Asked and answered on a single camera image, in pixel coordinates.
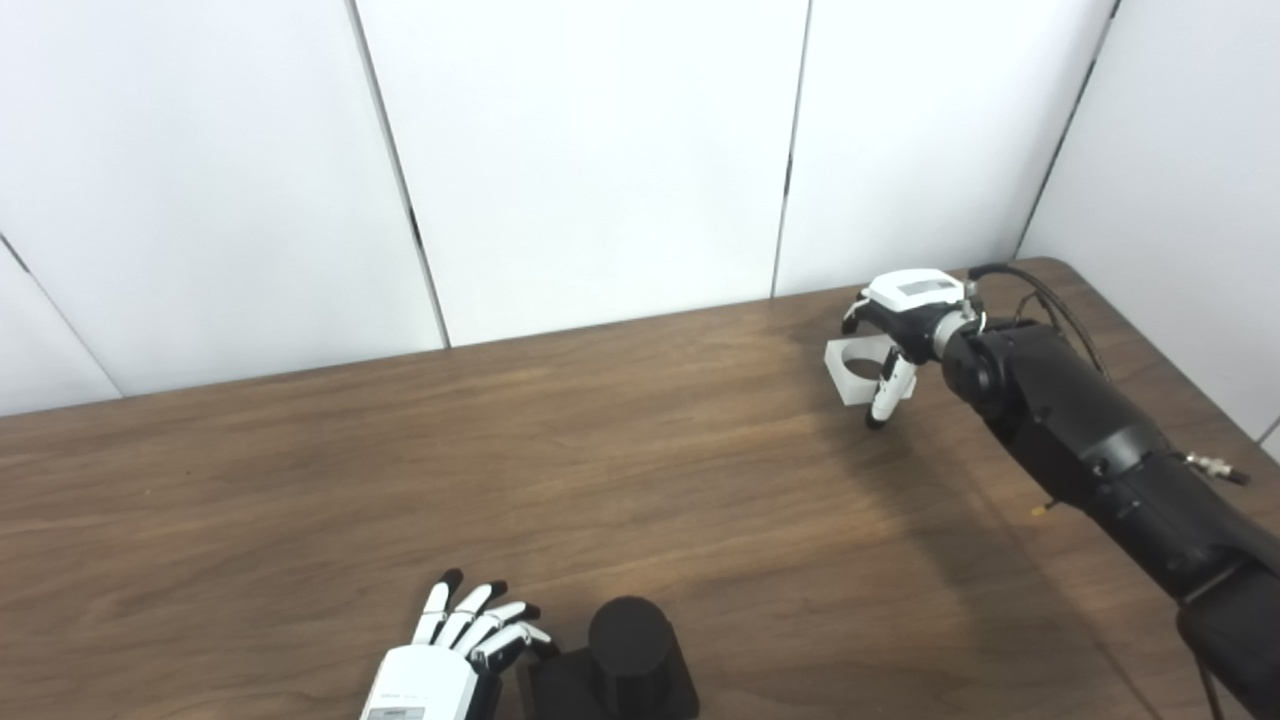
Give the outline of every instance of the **white robotic hand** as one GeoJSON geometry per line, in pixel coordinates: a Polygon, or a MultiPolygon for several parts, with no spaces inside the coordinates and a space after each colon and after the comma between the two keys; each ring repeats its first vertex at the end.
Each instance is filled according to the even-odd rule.
{"type": "Polygon", "coordinates": [[[507,592],[503,580],[476,587],[449,611],[461,584],[454,568],[431,588],[412,644],[383,659],[360,720],[489,720],[502,688],[498,675],[521,652],[558,655],[552,638],[525,621],[538,619],[536,606],[485,610],[507,592]]]}
{"type": "Polygon", "coordinates": [[[916,369],[938,360],[956,329],[969,323],[986,324],[986,314],[974,305],[974,293],[972,284],[931,269],[886,273],[858,293],[841,329],[852,334],[861,322],[868,322],[893,342],[867,409],[869,428],[884,427],[899,401],[915,387],[916,369]]]}

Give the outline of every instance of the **robotic hand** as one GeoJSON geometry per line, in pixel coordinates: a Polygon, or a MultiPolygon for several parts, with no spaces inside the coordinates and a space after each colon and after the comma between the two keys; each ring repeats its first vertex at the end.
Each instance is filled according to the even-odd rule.
{"type": "Polygon", "coordinates": [[[559,653],[547,633],[525,621],[538,619],[536,606],[517,601],[485,610],[507,592],[503,580],[476,587],[449,611],[461,584],[462,571],[452,569],[431,588],[412,643],[383,659],[360,720],[490,720],[499,675],[520,653],[559,653]]]}
{"type": "MultiPolygon", "coordinates": [[[[961,283],[940,270],[872,281],[844,331],[869,322],[893,341],[867,423],[883,427],[918,366],[937,361],[968,402],[1052,501],[1084,511],[1179,605],[1178,630],[1201,666],[1258,719],[1280,719],[1280,541],[1206,484],[1244,483],[1225,462],[1175,451],[1107,378],[1079,320],[1038,278],[983,265],[961,283]],[[975,292],[984,274],[1036,290],[1052,325],[988,320],[975,292]],[[1093,366],[1057,327],[1080,336],[1093,366]]],[[[1212,684],[1206,678],[1216,706],[1212,684]]]]}

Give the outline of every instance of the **robotic arm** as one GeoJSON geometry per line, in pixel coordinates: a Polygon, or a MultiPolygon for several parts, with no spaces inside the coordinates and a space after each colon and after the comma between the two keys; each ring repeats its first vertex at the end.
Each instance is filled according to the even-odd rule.
{"type": "Polygon", "coordinates": [[[1051,290],[1007,265],[974,268],[969,283],[938,270],[881,275],[844,325],[851,333],[868,322],[896,345],[868,425],[888,421],[918,366],[940,363],[947,387],[1052,503],[1082,510],[1179,603],[1178,630],[1202,666],[1254,717],[1280,717],[1280,541],[1204,480],[1247,479],[1175,451],[1110,383],[1092,343],[1097,366],[1056,323],[988,320],[974,281],[993,272],[1023,277],[1042,302],[1056,301],[1044,302],[1051,316],[1057,306],[1075,324],[1051,290]]]}

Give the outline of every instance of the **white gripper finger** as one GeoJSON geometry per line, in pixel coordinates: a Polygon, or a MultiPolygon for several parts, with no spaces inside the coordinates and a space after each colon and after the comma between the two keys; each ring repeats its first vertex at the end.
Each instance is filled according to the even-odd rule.
{"type": "Polygon", "coordinates": [[[422,616],[417,619],[417,628],[413,629],[413,644],[428,644],[435,637],[440,624],[444,623],[445,609],[449,606],[449,596],[462,584],[462,570],[452,568],[431,585],[431,592],[426,596],[426,605],[422,606],[422,616]]]}
{"type": "Polygon", "coordinates": [[[540,615],[541,611],[538,606],[529,605],[527,602],[516,601],[494,607],[471,623],[471,626],[462,634],[462,639],[453,646],[453,650],[462,657],[468,657],[477,644],[498,632],[507,623],[512,620],[536,620],[540,615]]]}
{"type": "Polygon", "coordinates": [[[547,657],[557,652],[550,635],[529,623],[515,623],[498,630],[471,651],[471,664],[477,670],[498,674],[511,667],[525,648],[532,646],[539,656],[547,657]]]}
{"type": "Polygon", "coordinates": [[[507,592],[507,583],[503,580],[476,585],[476,589],[462,598],[462,602],[453,609],[453,612],[449,612],[449,616],[444,620],[444,626],[440,628],[440,634],[435,635],[435,641],[431,644],[453,647],[453,643],[458,641],[462,632],[475,620],[476,614],[484,610],[484,606],[490,600],[504,592],[507,592]]]}

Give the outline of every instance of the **black base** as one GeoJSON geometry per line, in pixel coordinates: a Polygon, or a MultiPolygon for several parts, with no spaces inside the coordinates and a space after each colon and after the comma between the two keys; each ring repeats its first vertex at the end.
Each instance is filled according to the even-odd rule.
{"type": "MultiPolygon", "coordinates": [[[[669,656],[671,687],[653,712],[626,720],[692,720],[698,717],[698,692],[689,675],[680,644],[669,656]]],[[[534,662],[520,675],[529,720],[618,720],[609,715],[591,692],[591,651],[575,650],[559,657],[534,662]]]]}
{"type": "Polygon", "coordinates": [[[476,680],[475,694],[471,696],[471,707],[467,708],[466,720],[490,720],[498,712],[498,696],[502,694],[502,678],[497,675],[480,675],[476,680]]]}

